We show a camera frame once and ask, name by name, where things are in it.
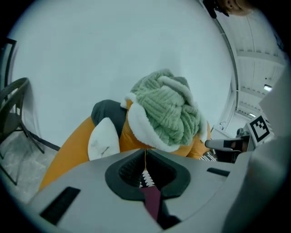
dark gray plush ear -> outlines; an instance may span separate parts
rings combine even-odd
[[[127,110],[122,108],[119,102],[102,100],[94,105],[91,118],[94,125],[97,126],[104,118],[108,117],[116,129],[118,138],[120,138],[126,113]]]

gray floor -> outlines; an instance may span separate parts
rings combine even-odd
[[[44,154],[23,132],[14,132],[0,145],[0,152],[4,156],[4,159],[0,158],[0,163],[18,184],[15,186],[1,170],[0,177],[8,192],[23,203],[28,203],[36,194],[48,166],[57,154],[57,151],[41,143],[39,145],[44,149]]]

chair leg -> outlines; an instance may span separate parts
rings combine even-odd
[[[27,133],[25,131],[23,131],[23,133],[25,134],[26,137],[28,137]]]
[[[11,182],[16,186],[17,182],[12,179],[12,177],[7,173],[7,171],[0,164],[0,169],[4,172],[4,174],[11,180]]]
[[[25,132],[28,135],[28,137],[31,139],[31,141],[33,142],[33,144],[35,144],[35,146],[40,150],[40,152],[44,154],[45,152],[40,148],[40,146],[32,138],[30,132],[27,130],[27,128],[25,127],[25,125],[22,122],[20,124],[21,124],[21,128],[23,129],[23,132]]]

black chair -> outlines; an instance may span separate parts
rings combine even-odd
[[[0,92],[0,144],[14,131],[23,131],[26,137],[29,137],[36,147],[44,154],[45,152],[34,141],[30,132],[22,122],[23,99],[28,83],[28,78],[20,78],[9,84]],[[13,106],[15,106],[15,113],[11,112]],[[17,185],[17,181],[14,181],[1,165],[0,169],[15,185]]]

white plush ear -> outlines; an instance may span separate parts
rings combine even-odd
[[[112,121],[104,118],[92,131],[88,144],[89,160],[120,153],[119,138]]]
[[[199,138],[205,143],[207,141],[207,120],[201,114],[200,116],[200,130],[199,130]]]

